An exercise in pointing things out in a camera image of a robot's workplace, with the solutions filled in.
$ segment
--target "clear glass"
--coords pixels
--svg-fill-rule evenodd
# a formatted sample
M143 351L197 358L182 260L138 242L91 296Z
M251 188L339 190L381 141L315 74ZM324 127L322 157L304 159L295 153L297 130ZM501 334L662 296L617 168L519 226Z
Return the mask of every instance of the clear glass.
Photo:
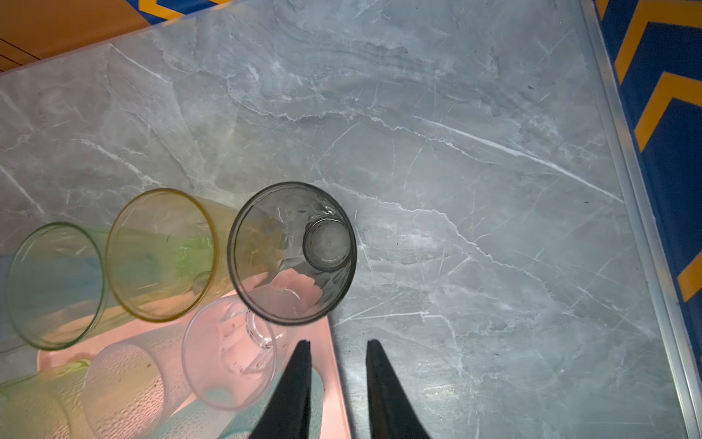
M225 239L237 210L174 189L133 199L107 241L107 280L128 312L168 322L232 290Z
M258 401L278 368L279 344L270 323L238 296L202 308L183 339L183 370L197 397L218 409L240 411Z
M133 319L105 281L108 230L51 223L22 243L8 272L5 304L29 345L60 350Z
M180 352L186 324L113 343L86 375L83 406L98 439L145 438L191 395Z
M253 429L256 427L256 424L258 424L263 416L263 412L268 406L268 402L273 396L273 392L275 392L275 385L280 380L281 375L282 374L276 376L275 383L271 387L270 391L268 391L266 396L257 404L239 413L227 427L224 433L220 435L219 439L247 438L251 434ZM319 439L319 435L322 432L324 385L322 384L322 379L319 377L319 374L314 369L312 369L312 389L310 391L310 399L310 432L308 438Z
M279 183L241 208L227 257L234 286L253 312L278 325L306 325L346 295L356 270L356 238L329 194L306 183ZM309 282L276 282L291 273ZM256 287L242 282L252 276L265 279Z
M0 384L0 436L93 439L80 398L89 365L78 361Z

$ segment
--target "marble countertop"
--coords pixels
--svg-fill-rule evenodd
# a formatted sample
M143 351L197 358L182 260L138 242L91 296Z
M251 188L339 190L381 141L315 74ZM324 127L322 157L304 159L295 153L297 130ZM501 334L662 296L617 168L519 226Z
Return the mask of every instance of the marble countertop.
M373 338L436 439L684 437L563 1L251 0L0 77L0 253L288 180L357 231L331 321L358 438Z

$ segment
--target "orange surface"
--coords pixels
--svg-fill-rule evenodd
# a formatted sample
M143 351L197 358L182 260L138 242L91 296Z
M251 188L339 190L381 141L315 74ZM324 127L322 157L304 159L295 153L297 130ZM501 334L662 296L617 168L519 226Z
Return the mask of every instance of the orange surface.
M9 44L36 60L148 26L124 0L0 1L0 55L26 64Z

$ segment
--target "metal edge trim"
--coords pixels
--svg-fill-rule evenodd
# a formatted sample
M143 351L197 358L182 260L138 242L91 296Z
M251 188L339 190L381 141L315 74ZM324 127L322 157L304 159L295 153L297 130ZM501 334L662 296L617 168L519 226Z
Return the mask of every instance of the metal edge trim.
M701 437L702 431L701 418L697 415L702 408L702 381L685 329L673 278L668 270L668 261L663 253L635 145L624 117L614 71L600 30L600 19L592 0L571 0L571 9L661 329L687 435L691 439L697 439Z

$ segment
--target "plastic tray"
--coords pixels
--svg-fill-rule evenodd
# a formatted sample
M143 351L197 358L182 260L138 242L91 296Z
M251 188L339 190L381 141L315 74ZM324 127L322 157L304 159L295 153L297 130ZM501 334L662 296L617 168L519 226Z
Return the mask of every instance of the plastic tray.
M182 319L189 320L191 317L191 315L185 315ZM103 348L112 343L158 327L173 325L187 320L179 319L170 323L149 323L141 320L134 320L64 350L53 352L41 350L37 355L37 366L39 370L43 370L77 360L92 360ZM339 369L336 363L334 344L329 329L329 320L325 317L311 325L301 327L296 338L309 340L311 342L312 366L317 370L324 384L324 411L322 412L321 439L350 439L351 430L346 415L346 405L341 389ZM190 404L194 399L194 395L192 395L180 406L179 410Z

